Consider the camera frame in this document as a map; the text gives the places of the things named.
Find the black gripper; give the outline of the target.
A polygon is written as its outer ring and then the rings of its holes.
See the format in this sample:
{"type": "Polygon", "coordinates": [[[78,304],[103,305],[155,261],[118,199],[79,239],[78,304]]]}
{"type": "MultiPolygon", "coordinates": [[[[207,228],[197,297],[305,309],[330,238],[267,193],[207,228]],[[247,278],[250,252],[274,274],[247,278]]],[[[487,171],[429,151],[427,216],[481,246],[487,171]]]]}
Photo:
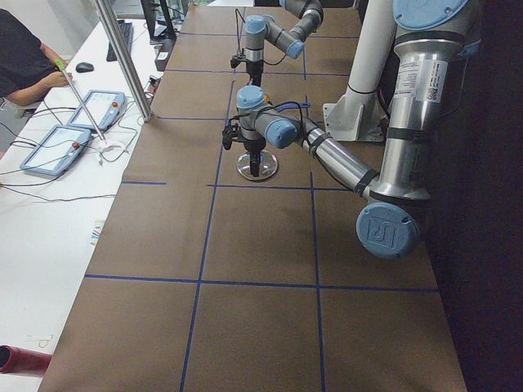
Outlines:
{"type": "Polygon", "coordinates": [[[240,142],[249,152],[249,171],[251,176],[259,176],[260,152],[266,147],[266,139],[259,137],[253,140],[241,136],[240,142]]]}
{"type": "Polygon", "coordinates": [[[246,61],[246,70],[250,75],[249,84],[253,86],[261,86],[263,73],[263,60],[246,61]]]}

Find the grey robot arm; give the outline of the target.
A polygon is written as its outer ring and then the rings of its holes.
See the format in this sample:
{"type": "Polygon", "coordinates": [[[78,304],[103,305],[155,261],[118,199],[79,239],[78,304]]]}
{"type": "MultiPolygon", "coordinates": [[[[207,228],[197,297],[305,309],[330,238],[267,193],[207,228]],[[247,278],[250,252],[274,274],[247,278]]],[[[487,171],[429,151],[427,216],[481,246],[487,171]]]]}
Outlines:
{"type": "Polygon", "coordinates": [[[279,4],[299,19],[291,29],[282,28],[269,15],[248,16],[245,21],[246,47],[242,60],[246,63],[250,83],[254,86],[259,87],[262,83],[265,42],[287,57],[297,59],[303,52],[306,39],[324,20],[323,7],[319,1],[280,1],[279,4]]]}
{"type": "Polygon", "coordinates": [[[239,173],[262,177],[266,146],[300,145],[345,188],[367,201],[355,231],[375,256],[398,259],[422,241],[431,197],[427,164],[431,131],[442,115],[449,68],[480,44],[481,1],[371,1],[345,93],[323,108],[323,122],[286,114],[261,87],[264,49],[299,57],[322,25],[318,1],[284,1],[291,29],[269,15],[244,20],[245,45],[231,60],[251,81],[236,96],[237,113],[222,144],[244,146],[239,173]]]}

